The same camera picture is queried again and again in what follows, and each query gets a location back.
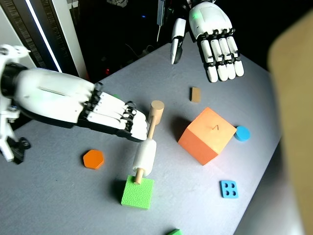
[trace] orange block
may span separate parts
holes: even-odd
[[[90,169],[99,169],[104,163],[104,157],[99,150],[90,150],[83,156],[84,165]]]
[[[206,108],[186,128],[178,143],[205,165],[221,153],[235,132],[235,127]]]

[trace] led light strip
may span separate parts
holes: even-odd
[[[50,44],[49,44],[49,42],[48,42],[48,40],[47,40],[47,37],[45,36],[45,33],[44,33],[44,31],[43,31],[43,28],[41,27],[41,25],[40,25],[40,23],[39,23],[39,20],[38,20],[38,18],[37,18],[37,16],[36,16],[36,13],[35,13],[35,11],[34,11],[34,8],[33,8],[33,6],[32,6],[31,3],[30,3],[30,0],[25,0],[25,2],[26,2],[26,4],[27,4],[27,6],[28,6],[28,9],[30,10],[30,13],[31,13],[31,15],[32,15],[32,17],[33,17],[33,19],[34,19],[36,25],[37,25],[37,28],[39,29],[39,32],[40,32],[40,34],[41,34],[41,36],[42,36],[42,38],[43,38],[43,40],[44,40],[44,42],[45,42],[45,45],[46,45],[47,48],[48,48],[48,51],[49,51],[49,53],[50,53],[50,55],[51,55],[51,57],[52,57],[52,59],[53,59],[53,62],[55,63],[55,66],[57,67],[57,69],[58,69],[59,72],[62,72],[62,70],[61,70],[61,68],[60,68],[60,65],[59,65],[57,59],[55,58],[54,53],[53,53],[53,51],[52,51],[52,49],[51,49],[51,47],[50,47]]]

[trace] blue round block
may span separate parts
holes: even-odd
[[[235,133],[235,138],[239,141],[247,141],[250,139],[250,132],[244,126],[238,126]]]

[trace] blue square block with holes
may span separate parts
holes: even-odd
[[[238,198],[237,185],[235,181],[222,180],[221,192],[223,198]]]

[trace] toy mallet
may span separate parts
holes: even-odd
[[[157,143],[152,139],[152,136],[156,125],[161,121],[163,110],[164,103],[162,101],[154,100],[151,103],[147,139],[139,144],[133,163],[133,170],[136,172],[134,183],[137,185],[141,184],[142,176],[147,176],[152,171],[157,150]]]

